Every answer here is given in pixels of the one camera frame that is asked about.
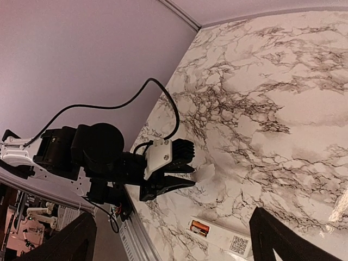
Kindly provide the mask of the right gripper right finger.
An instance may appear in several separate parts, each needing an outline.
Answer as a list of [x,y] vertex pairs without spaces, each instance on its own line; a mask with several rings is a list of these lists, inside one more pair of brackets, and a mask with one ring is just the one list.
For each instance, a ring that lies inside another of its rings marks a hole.
[[297,235],[267,210],[255,208],[249,221],[254,260],[338,260]]

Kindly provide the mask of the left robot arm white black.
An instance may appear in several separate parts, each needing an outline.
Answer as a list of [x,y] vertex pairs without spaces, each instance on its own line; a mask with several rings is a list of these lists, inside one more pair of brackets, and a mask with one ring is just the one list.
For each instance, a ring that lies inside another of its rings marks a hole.
[[123,135],[108,123],[49,129],[35,141],[8,130],[1,168],[23,179],[46,179],[97,204],[122,203],[125,185],[138,186],[143,202],[195,185],[183,178],[194,172],[193,142],[160,139],[144,147],[142,154],[124,151]]

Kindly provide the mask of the white remote control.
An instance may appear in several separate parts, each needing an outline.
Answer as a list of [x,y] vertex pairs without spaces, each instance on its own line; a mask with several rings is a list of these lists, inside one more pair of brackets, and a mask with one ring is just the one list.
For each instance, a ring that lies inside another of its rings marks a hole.
[[[196,234],[190,230],[193,220],[210,227],[206,237]],[[227,253],[233,254],[240,258],[247,259],[252,256],[252,243],[249,235],[241,234],[237,231],[222,227],[197,216],[190,217],[187,232],[198,239],[204,240],[205,242],[217,246]]]

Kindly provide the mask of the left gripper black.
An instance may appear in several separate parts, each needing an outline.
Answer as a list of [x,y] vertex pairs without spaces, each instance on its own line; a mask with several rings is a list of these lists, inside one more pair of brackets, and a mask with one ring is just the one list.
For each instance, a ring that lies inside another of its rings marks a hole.
[[165,176],[166,173],[187,174],[193,173],[195,169],[188,164],[180,166],[163,166],[151,174],[148,180],[144,179],[147,161],[144,156],[123,152],[121,166],[121,183],[129,185],[137,185],[140,188],[139,200],[151,201],[157,196],[171,192],[177,189],[193,187],[194,181],[174,177]]

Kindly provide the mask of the orange battery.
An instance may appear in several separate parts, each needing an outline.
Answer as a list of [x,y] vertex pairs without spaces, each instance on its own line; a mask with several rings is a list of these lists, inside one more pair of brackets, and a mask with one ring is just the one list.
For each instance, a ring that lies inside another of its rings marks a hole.
[[198,221],[195,221],[195,220],[192,221],[191,225],[192,225],[192,226],[195,226],[195,227],[197,227],[197,228],[199,228],[199,229],[202,229],[202,230],[204,230],[204,231],[207,231],[207,232],[208,232],[209,229],[210,229],[209,226],[204,225],[204,224],[202,224],[202,223],[200,223],[200,222],[198,222]]

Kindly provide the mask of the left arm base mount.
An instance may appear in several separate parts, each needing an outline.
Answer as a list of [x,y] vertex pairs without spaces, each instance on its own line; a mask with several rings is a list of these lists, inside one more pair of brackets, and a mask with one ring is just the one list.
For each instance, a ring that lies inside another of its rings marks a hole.
[[110,205],[110,214],[115,218],[120,218],[122,222],[126,221],[133,212],[133,204],[128,195],[122,196],[116,200],[116,204]]

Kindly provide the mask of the black copper battery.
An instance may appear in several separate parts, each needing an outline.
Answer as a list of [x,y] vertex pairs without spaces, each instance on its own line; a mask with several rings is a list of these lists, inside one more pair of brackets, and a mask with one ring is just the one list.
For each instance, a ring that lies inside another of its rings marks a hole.
[[208,235],[208,231],[203,230],[201,228],[195,227],[195,226],[191,226],[190,230],[196,234],[199,234],[203,237],[206,237]]

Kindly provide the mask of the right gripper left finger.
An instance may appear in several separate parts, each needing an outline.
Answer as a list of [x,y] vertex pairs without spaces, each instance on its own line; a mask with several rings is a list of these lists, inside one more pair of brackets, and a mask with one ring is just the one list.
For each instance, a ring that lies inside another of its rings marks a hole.
[[90,213],[74,219],[47,242],[17,258],[22,261],[93,260],[97,226]]

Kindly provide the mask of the white battery cover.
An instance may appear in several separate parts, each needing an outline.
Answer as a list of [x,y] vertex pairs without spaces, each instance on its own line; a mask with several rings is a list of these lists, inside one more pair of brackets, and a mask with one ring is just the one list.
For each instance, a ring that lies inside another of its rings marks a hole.
[[196,170],[192,175],[192,180],[195,182],[202,182],[205,179],[211,179],[215,176],[215,165],[210,164]]

